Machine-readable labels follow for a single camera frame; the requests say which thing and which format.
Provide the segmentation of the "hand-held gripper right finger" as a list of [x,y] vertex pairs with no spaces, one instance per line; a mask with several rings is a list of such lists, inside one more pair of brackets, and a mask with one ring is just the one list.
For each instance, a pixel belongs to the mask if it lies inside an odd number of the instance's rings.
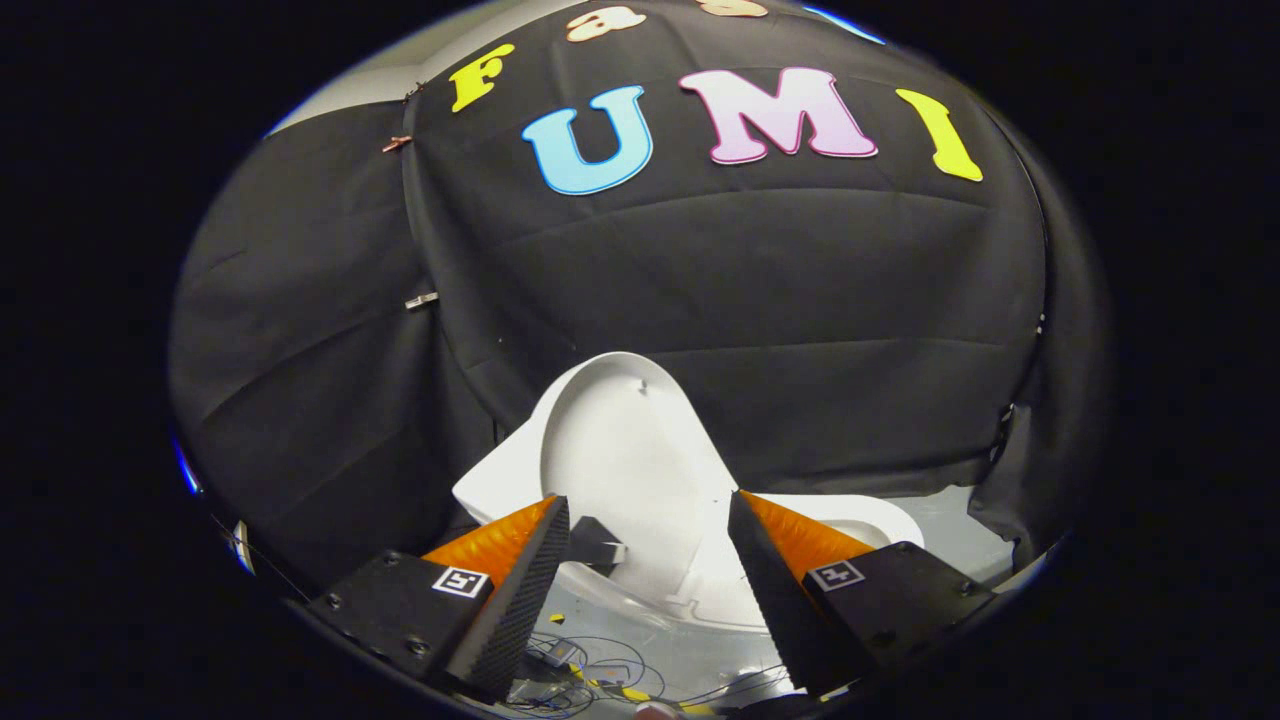
[[924,659],[996,598],[915,542],[876,548],[742,489],[727,533],[791,683],[812,696]]

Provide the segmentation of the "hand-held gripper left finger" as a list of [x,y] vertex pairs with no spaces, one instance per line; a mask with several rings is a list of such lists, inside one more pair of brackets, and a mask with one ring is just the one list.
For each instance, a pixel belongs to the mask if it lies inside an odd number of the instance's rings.
[[384,551],[305,618],[393,676],[503,701],[568,546],[570,502],[550,495],[424,556]]

